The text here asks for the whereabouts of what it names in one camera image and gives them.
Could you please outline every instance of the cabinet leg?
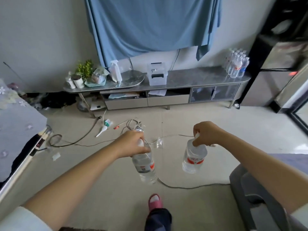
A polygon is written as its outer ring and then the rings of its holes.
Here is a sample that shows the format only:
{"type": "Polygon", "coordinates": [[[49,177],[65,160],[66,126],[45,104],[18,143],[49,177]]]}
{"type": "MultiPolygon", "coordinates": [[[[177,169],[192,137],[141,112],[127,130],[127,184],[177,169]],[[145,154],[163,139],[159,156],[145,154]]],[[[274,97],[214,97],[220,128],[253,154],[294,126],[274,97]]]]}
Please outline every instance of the cabinet leg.
{"type": "Polygon", "coordinates": [[[89,114],[91,118],[96,118],[92,110],[90,109],[89,104],[87,103],[86,99],[83,97],[82,93],[78,93],[79,97],[82,99],[82,101],[85,103],[87,110],[89,111],[89,114]]]}
{"type": "Polygon", "coordinates": [[[235,100],[231,100],[230,105],[228,107],[228,109],[230,109],[233,105],[234,105],[235,100]]]}

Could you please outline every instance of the small plastic bag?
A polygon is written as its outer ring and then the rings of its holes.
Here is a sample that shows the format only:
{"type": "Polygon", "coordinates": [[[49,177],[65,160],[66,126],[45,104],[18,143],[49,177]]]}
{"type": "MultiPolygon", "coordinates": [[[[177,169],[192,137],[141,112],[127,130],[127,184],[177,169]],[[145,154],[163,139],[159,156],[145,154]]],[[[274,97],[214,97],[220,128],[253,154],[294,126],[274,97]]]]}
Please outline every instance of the small plastic bag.
{"type": "Polygon", "coordinates": [[[161,139],[160,137],[158,137],[155,146],[156,146],[156,148],[163,148],[163,139],[161,139]]]}

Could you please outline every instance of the pink slipper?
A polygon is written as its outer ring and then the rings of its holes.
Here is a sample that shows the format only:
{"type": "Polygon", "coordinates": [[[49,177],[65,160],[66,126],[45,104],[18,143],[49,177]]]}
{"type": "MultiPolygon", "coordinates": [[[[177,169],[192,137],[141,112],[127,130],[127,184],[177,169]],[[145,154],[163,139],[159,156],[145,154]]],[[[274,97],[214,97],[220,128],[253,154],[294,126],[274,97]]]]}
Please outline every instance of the pink slipper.
{"type": "Polygon", "coordinates": [[[152,194],[148,201],[149,211],[151,212],[155,208],[163,208],[163,202],[158,194],[152,194]]]}

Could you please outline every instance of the cabinet drawer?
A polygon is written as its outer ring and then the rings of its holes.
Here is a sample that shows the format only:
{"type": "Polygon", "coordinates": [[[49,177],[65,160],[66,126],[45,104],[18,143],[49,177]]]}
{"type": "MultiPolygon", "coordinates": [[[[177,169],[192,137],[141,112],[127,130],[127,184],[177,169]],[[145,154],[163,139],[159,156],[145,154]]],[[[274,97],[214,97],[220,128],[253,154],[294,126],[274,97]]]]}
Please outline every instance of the cabinet drawer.
{"type": "Polygon", "coordinates": [[[109,110],[112,109],[129,109],[147,107],[147,98],[135,98],[135,99],[105,99],[105,104],[109,110]]]}
{"type": "Polygon", "coordinates": [[[174,95],[162,97],[148,97],[149,106],[170,105],[170,104],[187,104],[189,95],[174,95]]]}

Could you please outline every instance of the plastic storage box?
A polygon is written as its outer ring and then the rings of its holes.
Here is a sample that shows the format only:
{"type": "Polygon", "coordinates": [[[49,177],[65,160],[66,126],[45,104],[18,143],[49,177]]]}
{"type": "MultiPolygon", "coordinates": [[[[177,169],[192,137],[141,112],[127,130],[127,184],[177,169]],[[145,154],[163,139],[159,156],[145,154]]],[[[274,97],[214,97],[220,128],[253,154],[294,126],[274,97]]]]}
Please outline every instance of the plastic storage box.
{"type": "Polygon", "coordinates": [[[166,85],[168,71],[166,70],[166,64],[164,62],[157,62],[148,64],[147,77],[150,82],[150,86],[166,85]]]}

